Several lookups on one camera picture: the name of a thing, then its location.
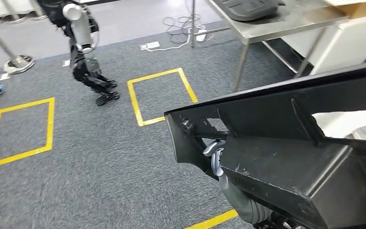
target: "white electrical cord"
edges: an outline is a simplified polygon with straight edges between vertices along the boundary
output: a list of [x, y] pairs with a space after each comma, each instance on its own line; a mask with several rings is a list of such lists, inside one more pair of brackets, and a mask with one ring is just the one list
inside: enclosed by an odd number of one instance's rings
[[[205, 30], [205, 26], [203, 26], [203, 25], [194, 25], [194, 27], [196, 27], [196, 28], [198, 28], [198, 29], [200, 29], [200, 30]], [[181, 45], [179, 45], [179, 46], [176, 46], [176, 47], [170, 47], [170, 48], [166, 48], [166, 49], [148, 49], [148, 48], [146, 48], [146, 49], [144, 49], [144, 50], [146, 50], [146, 51], [149, 51], [149, 52], [155, 52], [155, 51], [167, 51], [167, 50], [171, 50], [171, 49], [180, 49], [180, 48], [182, 48], [183, 46], [185, 46], [185, 45], [187, 45], [188, 43], [190, 43], [190, 38], [192, 37], [191, 36], [191, 30], [192, 30], [192, 28], [188, 28], [187, 29], [187, 31], [188, 31], [188, 36], [187, 36], [187, 40], [186, 40], [186, 42], [185, 43], [183, 43], [183, 44], [181, 44]], [[210, 37], [209, 39], [204, 39], [204, 41], [209, 41], [209, 40], [211, 40], [212, 38], [213, 38], [214, 36], [212, 36], [212, 37]]]
[[[179, 17], [178, 18], [178, 21], [179, 21], [179, 19], [180, 18], [193, 18], [193, 14], [192, 14], [192, 12], [190, 11], [190, 9], [189, 9], [189, 6], [188, 6], [188, 4], [187, 4], [187, 1], [188, 0], [184, 0], [184, 4], [185, 4], [185, 6], [186, 6], [186, 9], [187, 9], [187, 11], [190, 13], [190, 16], [189, 17], [185, 17], [185, 16], [183, 16], [183, 17]], [[198, 14], [195, 14], [194, 15], [194, 17], [195, 16], [198, 16], [198, 18], [197, 19], [194, 19], [194, 21], [199, 21], [200, 23], [201, 23], [201, 16], [200, 15], [198, 15]], [[182, 26], [182, 28], [187, 24], [187, 23], [191, 23], [191, 21], [189, 21], [189, 20], [187, 20], [187, 21], [179, 21], [180, 23], [183, 23], [183, 26]], [[173, 26], [175, 26], [175, 22], [173, 23], [173, 24], [166, 24], [164, 21], [163, 21], [163, 23], [165, 24], [165, 25], [169, 25], [170, 27], [169, 27], [169, 29], [170, 28], [172, 28]], [[205, 26], [204, 25], [202, 25], [202, 24], [198, 24], [198, 25], [194, 25], [194, 27], [196, 27], [196, 28], [198, 28], [199, 30], [205, 30]], [[167, 50], [171, 50], [171, 49], [180, 49], [180, 48], [182, 48], [183, 46], [185, 46], [185, 45], [187, 45], [189, 42], [190, 42], [190, 39], [191, 39], [191, 30], [192, 30], [192, 28], [188, 28], [187, 29], [187, 32], [188, 32], [188, 34], [187, 34], [187, 40], [186, 40], [186, 42], [185, 43], [183, 43], [183, 44], [181, 44], [181, 45], [179, 45], [179, 46], [176, 46], [176, 47], [170, 47], [170, 48], [166, 48], [166, 49], [149, 49], [149, 48], [145, 48], [145, 49], [143, 49], [143, 50], [146, 50], [146, 51], [149, 51], [149, 52], [155, 52], [155, 51], [167, 51]], [[209, 41], [209, 40], [211, 40], [212, 38], [214, 38], [214, 36], [211, 36], [210, 38], [208, 38], [208, 39], [205, 39], [204, 38], [204, 40], [203, 41], [199, 41], [199, 42], [206, 42], [206, 41]]]

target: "table leg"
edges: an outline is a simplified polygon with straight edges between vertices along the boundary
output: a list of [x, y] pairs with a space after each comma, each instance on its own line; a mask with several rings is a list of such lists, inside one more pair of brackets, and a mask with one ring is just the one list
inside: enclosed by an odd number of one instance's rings
[[192, 29], [190, 30], [190, 38], [192, 39], [192, 48], [194, 47], [194, 19], [195, 19], [195, 0], [193, 0], [192, 8]]
[[249, 44], [244, 45], [244, 47], [242, 48], [241, 58], [239, 59], [238, 69], [236, 70], [236, 77], [235, 77], [234, 87], [232, 89], [233, 93], [238, 91], [239, 82], [241, 80], [242, 70], [244, 69], [244, 63], [245, 63], [245, 60], [246, 60], [246, 54], [247, 54], [248, 49], [249, 49]]
[[298, 69], [297, 73], [295, 74], [294, 78], [300, 77], [302, 75], [302, 73], [304, 72], [306, 66], [309, 63], [309, 59], [311, 58], [312, 54], [314, 54], [316, 48], [318, 47], [318, 44], [319, 44], [321, 38], [323, 37], [326, 29], [327, 29], [327, 27], [322, 28], [321, 32], [318, 34], [318, 37], [315, 39], [315, 42], [312, 44], [311, 50], [309, 50], [308, 54], [306, 55], [306, 57], [302, 61], [301, 66], [299, 67], [299, 69]]

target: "black machine part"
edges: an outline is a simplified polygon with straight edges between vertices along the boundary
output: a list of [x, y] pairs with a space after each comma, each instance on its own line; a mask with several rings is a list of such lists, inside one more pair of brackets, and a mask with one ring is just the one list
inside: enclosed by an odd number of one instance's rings
[[[178, 163], [207, 175], [203, 138], [224, 140], [220, 166], [252, 200], [307, 228], [366, 224], [366, 140], [330, 138], [312, 114], [366, 110], [366, 63], [165, 112]], [[218, 130], [210, 119], [220, 120]]]
[[254, 21], [276, 13], [278, 0], [213, 0], [230, 18]]

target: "black cable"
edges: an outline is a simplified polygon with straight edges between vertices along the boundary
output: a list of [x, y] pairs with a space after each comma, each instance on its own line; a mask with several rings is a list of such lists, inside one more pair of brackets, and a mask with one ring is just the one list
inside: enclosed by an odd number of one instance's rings
[[[166, 29], [166, 32], [170, 35], [169, 41], [174, 44], [183, 44], [183, 43], [187, 42], [187, 36], [189, 35], [187, 29], [191, 28], [192, 21], [193, 21], [193, 19], [192, 19], [193, 14], [190, 11], [189, 6], [187, 5], [187, 0], [184, 0], [184, 2], [185, 2], [187, 11], [190, 13], [190, 16], [181, 16], [181, 17], [178, 17], [177, 19], [172, 18], [172, 17], [165, 17], [162, 20], [162, 23], [164, 25], [169, 26]], [[194, 14], [194, 22], [196, 22], [196, 21], [201, 22], [201, 16], [199, 14]]]

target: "white cabinet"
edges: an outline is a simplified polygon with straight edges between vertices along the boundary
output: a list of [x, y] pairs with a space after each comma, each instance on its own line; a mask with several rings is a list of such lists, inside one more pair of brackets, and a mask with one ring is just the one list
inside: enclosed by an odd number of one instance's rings
[[[319, 30], [282, 37], [302, 56], [306, 56]], [[311, 74], [360, 64], [366, 60], [366, 17], [327, 28], [310, 59]]]

